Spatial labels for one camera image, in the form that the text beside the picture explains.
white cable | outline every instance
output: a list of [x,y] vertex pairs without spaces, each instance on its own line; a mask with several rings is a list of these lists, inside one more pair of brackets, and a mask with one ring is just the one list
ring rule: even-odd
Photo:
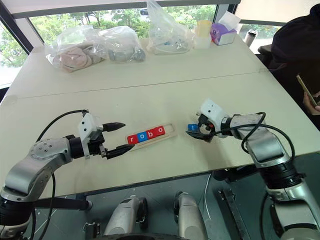
[[206,213],[208,214],[208,217],[211,220],[211,216],[210,216],[208,206],[207,206],[207,189],[208,189],[210,178],[211,178],[211,173],[209,174],[209,177],[208,177],[208,180],[206,181],[206,185],[205,185],[205,189],[204,189],[204,205],[205,205]]

purple tissue box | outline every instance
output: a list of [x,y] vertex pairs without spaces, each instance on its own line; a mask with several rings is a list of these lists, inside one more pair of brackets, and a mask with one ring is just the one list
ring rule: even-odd
[[218,46],[233,43],[237,31],[228,29],[221,23],[214,23],[210,29],[211,39]]

smartphone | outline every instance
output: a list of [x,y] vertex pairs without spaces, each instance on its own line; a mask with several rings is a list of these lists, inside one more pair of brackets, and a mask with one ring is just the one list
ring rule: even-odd
[[300,72],[296,79],[300,83],[303,90],[308,94],[312,105],[320,106],[320,96],[314,97],[320,92],[320,71],[319,66],[312,66]]

hand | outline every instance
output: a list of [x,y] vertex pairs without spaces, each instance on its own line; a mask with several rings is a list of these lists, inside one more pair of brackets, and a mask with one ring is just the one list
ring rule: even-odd
[[[320,96],[320,91],[318,93],[316,93],[314,95],[314,97],[318,97]],[[304,96],[303,96],[303,104],[306,107],[307,111],[311,114],[311,115],[320,115],[320,106],[313,106],[310,98],[308,96],[308,94],[306,92],[304,92]]]

floor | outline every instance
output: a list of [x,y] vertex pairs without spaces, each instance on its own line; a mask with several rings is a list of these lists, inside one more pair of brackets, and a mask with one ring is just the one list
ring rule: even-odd
[[[318,174],[320,169],[320,154],[314,153],[297,158],[296,167],[299,172],[307,174],[306,181],[315,198],[320,202],[320,190]],[[177,179],[162,183],[155,183],[136,188],[118,190],[109,193],[88,196],[87,199],[93,202],[90,211],[79,210],[54,210],[45,240],[85,240],[83,226],[86,222],[98,221],[101,223],[101,231],[107,225],[109,218],[116,206],[125,198],[131,195],[146,197],[149,207],[148,232],[177,234],[177,224],[174,221],[173,203],[177,191],[188,192],[198,202],[200,211],[205,221],[208,237],[210,240],[230,240],[227,226],[224,222],[215,194],[221,189],[232,189],[235,194],[235,201],[241,213],[242,219],[249,232],[250,238],[261,239],[259,234],[259,209],[265,192],[265,185],[258,174],[246,177],[237,182],[226,183],[211,178],[206,194],[206,201],[211,219],[209,219],[204,206],[204,191],[208,174]],[[267,201],[264,211],[264,232],[266,239],[278,240],[274,234],[269,215],[269,204]],[[36,210],[36,234],[38,239],[48,216],[47,209]],[[30,235],[30,226],[25,236]]]

